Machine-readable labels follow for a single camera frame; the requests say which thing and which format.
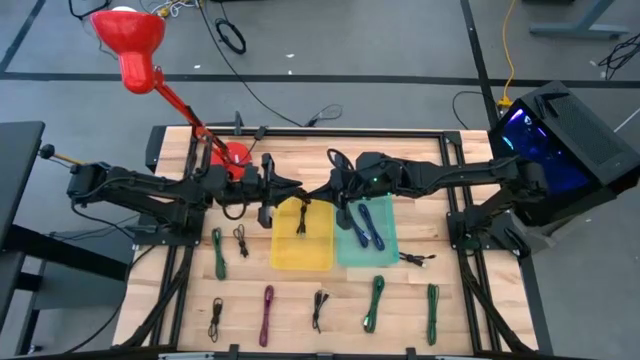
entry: yellow tray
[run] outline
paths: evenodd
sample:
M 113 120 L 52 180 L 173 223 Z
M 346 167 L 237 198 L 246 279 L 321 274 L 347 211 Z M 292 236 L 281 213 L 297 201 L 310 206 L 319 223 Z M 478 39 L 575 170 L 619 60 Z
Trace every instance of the yellow tray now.
M 328 271 L 333 266 L 333 205 L 312 201 L 305 215 L 306 234 L 296 234 L 302 201 L 289 198 L 276 208 L 271 267 L 279 270 Z

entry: red lamp shade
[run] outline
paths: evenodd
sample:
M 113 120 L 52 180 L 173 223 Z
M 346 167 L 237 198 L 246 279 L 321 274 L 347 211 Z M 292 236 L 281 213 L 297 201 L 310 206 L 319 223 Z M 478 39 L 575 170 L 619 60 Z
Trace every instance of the red lamp shade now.
M 93 13 L 91 24 L 118 55 L 124 86 L 136 94 L 153 90 L 151 55 L 164 37 L 164 20 L 150 14 L 112 10 Z

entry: wooden tabletop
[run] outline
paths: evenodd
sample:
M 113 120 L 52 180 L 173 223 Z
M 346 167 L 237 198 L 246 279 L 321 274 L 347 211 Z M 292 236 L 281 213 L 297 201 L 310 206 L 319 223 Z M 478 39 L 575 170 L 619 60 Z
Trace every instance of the wooden tabletop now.
M 463 131 L 461 135 L 467 163 L 491 159 L 486 132 Z M 167 128 L 157 175 L 182 178 L 189 136 L 187 127 Z M 253 142 L 250 136 L 223 140 L 248 146 Z M 254 163 L 259 165 L 261 155 L 271 153 L 278 175 L 303 181 L 306 190 L 313 190 L 329 178 L 331 164 L 325 154 L 329 147 L 339 149 L 352 161 L 361 152 L 382 151 L 394 157 L 442 163 L 438 142 L 424 138 L 267 136 L 257 143 L 252 156 Z M 455 159 L 453 147 L 449 152 Z M 473 199 L 482 203 L 497 189 L 496 185 L 472 187 Z M 462 196 L 458 199 L 461 209 L 464 208 Z M 179 350 L 227 351 L 230 344 L 239 344 L 240 351 L 252 352 L 404 354 L 407 347 L 415 347 L 418 354 L 471 354 L 457 255 L 450 248 L 445 221 L 449 210 L 446 191 L 417 200 L 394 197 L 393 201 L 400 251 L 437 255 L 426 269 L 400 262 L 385 268 L 343 268 L 334 264 L 328 272 L 275 270 L 269 265 L 271 230 L 261 228 L 256 221 L 259 205 L 249 206 L 246 215 L 238 221 L 228 220 L 220 207 L 214 205 L 207 212 L 203 241 L 193 257 Z M 246 229 L 250 252 L 246 259 L 240 255 L 237 241 L 232 237 L 238 224 L 244 224 Z M 214 227 L 221 227 L 223 232 L 222 252 L 227 262 L 225 281 L 215 277 L 211 243 Z M 131 272 L 114 344 L 126 340 L 155 304 L 166 252 L 166 247 L 154 249 Z M 486 251 L 485 258 L 495 306 L 521 340 L 537 348 L 517 260 L 506 251 Z M 179 252 L 176 268 L 181 259 Z M 362 320 L 369 309 L 375 275 L 384 276 L 386 287 L 378 308 L 376 331 L 367 334 L 363 331 Z M 426 341 L 429 283 L 440 286 L 438 339 L 434 346 Z M 270 315 L 269 345 L 263 348 L 258 344 L 258 337 L 267 285 L 273 285 L 275 299 Z M 331 294 L 320 316 L 322 334 L 311 327 L 313 296 L 319 289 Z M 224 308 L 220 337 L 214 344 L 207 329 L 215 297 L 224 299 Z M 477 302 L 476 307 L 482 342 L 488 349 L 484 312 Z M 167 314 L 173 314 L 173 301 Z M 171 317 L 166 316 L 165 324 L 169 324 Z M 169 328 L 168 325 L 163 327 L 162 343 L 168 341 Z

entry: desk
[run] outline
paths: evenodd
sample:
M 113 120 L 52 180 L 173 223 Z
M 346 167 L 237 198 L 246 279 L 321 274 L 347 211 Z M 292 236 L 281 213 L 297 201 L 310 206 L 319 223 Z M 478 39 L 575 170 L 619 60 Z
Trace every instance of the desk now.
M 390 156 L 436 164 L 443 161 L 440 144 L 444 140 L 424 135 L 441 136 L 439 132 L 358 130 L 358 136 L 351 137 L 348 134 L 355 136 L 356 131 L 345 130 L 339 137 L 329 137 L 323 134 L 340 133 L 341 130 L 269 131 L 253 150 L 254 163 L 259 163 L 262 153 L 271 153 L 278 175 L 303 181 L 306 190 L 313 190 L 328 180 L 331 164 L 325 152 L 329 147 L 344 152 L 352 161 L 363 151 L 383 151 Z M 451 134 L 454 139 L 458 132 Z M 460 135 L 466 162 L 486 161 L 492 157 L 486 132 L 464 131 Z M 166 128 L 157 175 L 182 178 L 189 136 L 188 127 Z M 223 140 L 248 146 L 253 142 L 251 136 L 223 137 Z M 455 162 L 453 145 L 446 146 L 449 157 Z M 497 185 L 477 186 L 471 192 L 474 201 L 481 203 L 496 190 Z M 464 208 L 461 189 L 457 189 L 457 193 L 458 204 Z M 226 219 L 217 205 L 207 212 L 202 242 L 193 257 L 178 350 L 227 351 L 230 344 L 239 344 L 242 352 L 403 354 L 407 347 L 415 347 L 418 354 L 472 353 L 457 255 L 450 247 L 446 227 L 445 216 L 449 211 L 446 190 L 417 200 L 394 197 L 400 251 L 436 254 L 437 258 L 429 261 L 426 269 L 400 262 L 387 268 L 343 268 L 334 264 L 329 272 L 274 270 L 269 265 L 271 230 L 263 229 L 257 223 L 258 207 L 258 204 L 249 206 L 239 221 Z M 241 257 L 237 241 L 232 237 L 232 230 L 240 223 L 246 228 L 250 252 L 247 259 Z M 228 273 L 225 281 L 217 281 L 215 277 L 211 243 L 214 227 L 221 227 L 223 232 L 222 252 Z M 126 340 L 156 302 L 166 253 L 166 247 L 154 249 L 131 272 L 114 344 Z M 537 348 L 518 261 L 505 251 L 485 251 L 484 255 L 497 309 L 525 344 Z M 178 254 L 176 268 L 181 258 Z M 376 332 L 366 334 L 362 319 L 369 308 L 372 279 L 378 274 L 384 276 L 387 285 L 378 309 Z M 438 341 L 431 347 L 425 334 L 428 283 L 438 284 L 441 289 Z M 269 284 L 275 288 L 275 300 L 270 316 L 269 345 L 262 348 L 258 345 L 258 336 L 264 289 Z M 313 295 L 321 288 L 331 297 L 322 308 L 320 325 L 323 332 L 318 334 L 311 327 L 311 315 Z M 215 297 L 224 299 L 224 309 L 220 338 L 214 344 L 207 336 L 207 329 Z M 173 317 L 171 306 L 165 313 L 161 343 L 168 341 L 170 326 L 166 324 Z M 484 313 L 477 304 L 476 309 L 482 343 L 484 349 L 489 349 Z

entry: green cable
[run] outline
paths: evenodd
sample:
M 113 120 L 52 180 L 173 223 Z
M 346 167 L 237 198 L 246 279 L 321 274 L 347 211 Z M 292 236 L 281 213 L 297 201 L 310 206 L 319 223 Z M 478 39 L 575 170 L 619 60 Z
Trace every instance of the green cable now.
M 384 290 L 384 278 L 382 275 L 377 275 L 373 278 L 373 295 L 371 296 L 371 306 L 369 312 L 364 317 L 364 331 L 369 334 L 373 334 L 376 331 L 376 318 L 378 317 L 378 302 L 380 302 L 380 296 Z
M 220 228 L 213 229 L 211 237 L 213 238 L 213 247 L 216 250 L 216 277 L 218 280 L 224 280 L 227 278 L 227 267 L 222 257 L 222 230 Z
M 427 326 L 427 342 L 433 346 L 438 337 L 436 333 L 436 313 L 438 311 L 438 298 L 440 288 L 438 285 L 429 284 L 427 287 L 427 297 L 429 298 L 429 325 Z

